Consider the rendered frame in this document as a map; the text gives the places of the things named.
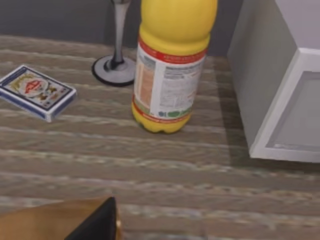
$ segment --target playing card box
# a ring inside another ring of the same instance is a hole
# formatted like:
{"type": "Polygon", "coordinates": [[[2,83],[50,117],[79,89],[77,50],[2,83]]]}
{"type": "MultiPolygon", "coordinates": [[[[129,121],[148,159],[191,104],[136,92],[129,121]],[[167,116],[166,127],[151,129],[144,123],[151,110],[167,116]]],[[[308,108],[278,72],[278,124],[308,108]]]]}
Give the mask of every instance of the playing card box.
{"type": "Polygon", "coordinates": [[[51,122],[77,91],[39,71],[21,65],[0,79],[0,98],[51,122]]]}

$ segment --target brown object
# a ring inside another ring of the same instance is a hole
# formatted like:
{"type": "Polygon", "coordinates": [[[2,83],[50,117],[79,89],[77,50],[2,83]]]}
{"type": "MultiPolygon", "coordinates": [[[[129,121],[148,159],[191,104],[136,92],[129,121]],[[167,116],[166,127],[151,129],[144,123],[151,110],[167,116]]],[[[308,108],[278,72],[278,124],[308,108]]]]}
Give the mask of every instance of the brown object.
{"type": "Polygon", "coordinates": [[[66,201],[4,215],[0,217],[0,240],[62,240],[105,200],[66,201]]]}

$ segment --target black object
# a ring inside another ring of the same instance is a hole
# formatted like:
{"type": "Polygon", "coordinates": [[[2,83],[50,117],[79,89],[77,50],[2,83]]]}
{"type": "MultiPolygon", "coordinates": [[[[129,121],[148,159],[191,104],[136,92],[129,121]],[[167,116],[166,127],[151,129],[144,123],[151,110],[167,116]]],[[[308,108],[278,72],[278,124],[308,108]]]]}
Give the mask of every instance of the black object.
{"type": "Polygon", "coordinates": [[[117,205],[111,197],[64,240],[116,240],[116,237],[117,205]]]}

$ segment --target nutrition label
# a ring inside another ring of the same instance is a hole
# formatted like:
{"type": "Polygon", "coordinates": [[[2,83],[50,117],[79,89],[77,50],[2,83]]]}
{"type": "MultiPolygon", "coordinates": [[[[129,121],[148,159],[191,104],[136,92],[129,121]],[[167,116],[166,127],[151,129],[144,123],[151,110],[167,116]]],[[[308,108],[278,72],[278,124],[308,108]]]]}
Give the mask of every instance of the nutrition label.
{"type": "Polygon", "coordinates": [[[149,48],[140,39],[134,104],[144,117],[177,122],[191,112],[206,52],[173,56],[149,48]]]}

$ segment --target yellow bottle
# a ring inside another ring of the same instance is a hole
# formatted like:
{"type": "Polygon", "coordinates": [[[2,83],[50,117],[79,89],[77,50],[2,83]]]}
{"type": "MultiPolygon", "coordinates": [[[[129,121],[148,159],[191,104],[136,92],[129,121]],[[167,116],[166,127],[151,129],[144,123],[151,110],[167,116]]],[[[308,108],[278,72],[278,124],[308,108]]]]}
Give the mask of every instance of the yellow bottle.
{"type": "Polygon", "coordinates": [[[150,132],[190,119],[218,0],[142,0],[132,113],[150,132]]]}

